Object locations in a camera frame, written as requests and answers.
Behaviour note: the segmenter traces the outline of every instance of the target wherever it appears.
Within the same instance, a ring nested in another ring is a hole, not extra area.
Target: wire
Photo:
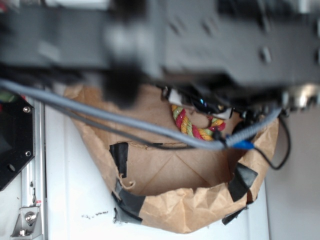
[[[291,152],[291,136],[290,136],[290,132],[289,132],[289,129],[288,129],[288,126],[287,124],[285,123],[285,121],[283,120],[282,117],[279,117],[279,121],[284,129],[284,132],[285,132],[285,135],[286,135],[286,139],[287,139],[287,149],[286,149],[286,153],[285,153],[285,156],[282,160],[282,162],[278,165],[278,166],[275,166],[272,164],[272,162],[270,161],[270,159],[266,156],[266,154],[261,150],[259,149],[258,147],[254,147],[254,149],[261,154],[261,156],[265,159],[265,161],[270,165],[270,167],[273,169],[273,170],[280,170],[285,164],[286,162],[288,161],[288,158],[290,156],[290,152]]]
[[[78,114],[76,114],[76,113],[74,113],[74,112],[72,112],[70,110],[64,109],[62,107],[53,106],[53,105],[51,107],[53,109],[56,109],[57,111],[61,112],[62,114],[69,116],[70,118],[76,119],[78,121],[81,121],[81,122],[83,122],[85,124],[88,124],[90,126],[93,126],[95,128],[102,129],[104,131],[107,131],[107,132],[110,132],[110,133],[114,133],[114,134],[120,135],[122,137],[131,139],[133,141],[136,141],[138,143],[147,145],[149,147],[153,147],[153,148],[160,149],[160,150],[175,150],[175,151],[193,149],[193,147],[191,147],[191,146],[183,146],[183,147],[162,146],[162,145],[160,145],[161,143],[153,143],[153,142],[147,141],[147,140],[145,140],[143,138],[140,138],[140,137],[135,136],[133,134],[127,133],[125,131],[117,130],[117,129],[114,129],[112,127],[106,126],[104,124],[98,123],[96,121],[87,119],[87,118],[85,118],[85,117],[83,117],[81,115],[78,115]]]
[[[105,111],[96,107],[92,107],[62,96],[51,93],[42,89],[20,85],[18,83],[0,78],[0,88],[7,89],[11,92],[18,92],[26,96],[30,96],[36,100],[44,102],[48,105],[59,106],[65,109],[103,119],[106,121],[116,122],[121,125],[126,125],[132,128],[144,130],[150,133],[166,136],[168,138],[180,141],[195,148],[207,150],[223,150],[225,145],[219,141],[203,141],[196,138],[189,137],[183,133],[172,131],[172,129],[165,128],[152,124],[150,122],[142,121],[132,117],[123,116],[113,112]],[[234,144],[255,135],[259,130],[273,122],[281,112],[281,108],[275,108],[267,115],[261,122],[255,123],[225,140],[227,146],[232,147]]]

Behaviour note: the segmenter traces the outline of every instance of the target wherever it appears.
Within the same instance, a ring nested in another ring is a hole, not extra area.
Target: gray cable
[[[120,135],[120,136],[123,136],[125,138],[128,138],[128,139],[131,139],[137,143],[141,143],[141,144],[144,144],[144,145],[147,145],[149,147],[152,147],[152,148],[155,148],[155,149],[160,149],[160,150],[174,150],[174,151],[177,151],[177,150],[190,150],[190,149],[193,149],[193,147],[190,147],[190,146],[178,146],[178,147],[170,147],[170,146],[163,146],[163,145],[159,145],[157,143],[153,143],[153,142],[150,142],[150,141],[147,141],[143,138],[140,138],[138,136],[135,136],[135,135],[132,135],[130,133],[127,133],[125,131],[121,131],[121,130],[118,130],[118,129],[115,129],[115,128],[112,128],[112,127],[109,127],[107,125],[104,125],[104,124],[101,124],[101,123],[98,123],[96,121],[92,121],[88,118],[85,118],[81,115],[78,115],[70,110],[67,110],[67,109],[64,109],[63,107],[60,107],[60,106],[53,106],[51,105],[51,107],[59,112],[61,112],[62,114],[66,115],[66,116],[69,116],[70,118],[73,118],[73,119],[76,119],[78,121],[81,121],[81,122],[84,122],[85,124],[88,124],[90,126],[93,126],[95,128],[98,128],[98,129],[102,129],[104,131],[107,131],[107,132],[110,132],[110,133],[114,133],[114,134],[117,134],[117,135]]]
[[[108,112],[96,107],[88,106],[86,104],[59,96],[57,94],[47,92],[38,88],[28,87],[20,85],[18,83],[0,78],[0,88],[7,89],[11,92],[21,93],[26,96],[30,96],[39,101],[45,102],[49,105],[60,106],[67,108],[78,113],[90,115],[95,118],[103,119],[106,121],[115,122],[121,125],[126,125],[136,129],[141,129],[147,132],[163,135],[168,138],[180,141],[189,146],[207,150],[222,150],[225,145],[221,141],[203,141],[196,138],[189,137],[177,131],[158,126],[149,122],[138,120],[135,118],[119,115],[116,113]],[[274,119],[278,117],[281,112],[281,108],[274,109],[269,115],[267,115],[261,122],[255,123],[248,128],[245,128],[238,133],[227,138],[225,143],[232,147],[234,144],[249,138],[256,134],[260,129],[270,124]]]

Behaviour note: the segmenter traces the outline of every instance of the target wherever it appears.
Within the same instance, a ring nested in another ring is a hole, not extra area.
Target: bolt
[[[9,171],[11,171],[11,172],[15,172],[15,171],[16,171],[16,168],[15,168],[12,164],[8,164],[8,165],[7,165],[7,168],[8,168]]]
[[[25,235],[27,235],[27,230],[22,229],[22,230],[20,230],[19,234],[20,234],[20,236],[25,236]]]
[[[28,113],[31,112],[31,108],[30,108],[29,106],[25,106],[25,107],[23,108],[23,112],[26,113],[26,114],[28,114]]]
[[[27,214],[25,214],[25,220],[30,223],[32,220],[35,220],[36,219],[36,214],[32,211],[28,212]]]

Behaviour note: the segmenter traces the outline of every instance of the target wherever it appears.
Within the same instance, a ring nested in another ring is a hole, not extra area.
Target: red yellow rope
[[[175,124],[181,132],[197,139],[212,141],[213,133],[217,130],[222,131],[226,127],[226,123],[222,119],[211,116],[209,117],[209,120],[211,121],[209,127],[198,128],[191,123],[189,118],[186,116],[186,110],[183,107],[172,105],[171,110]]]

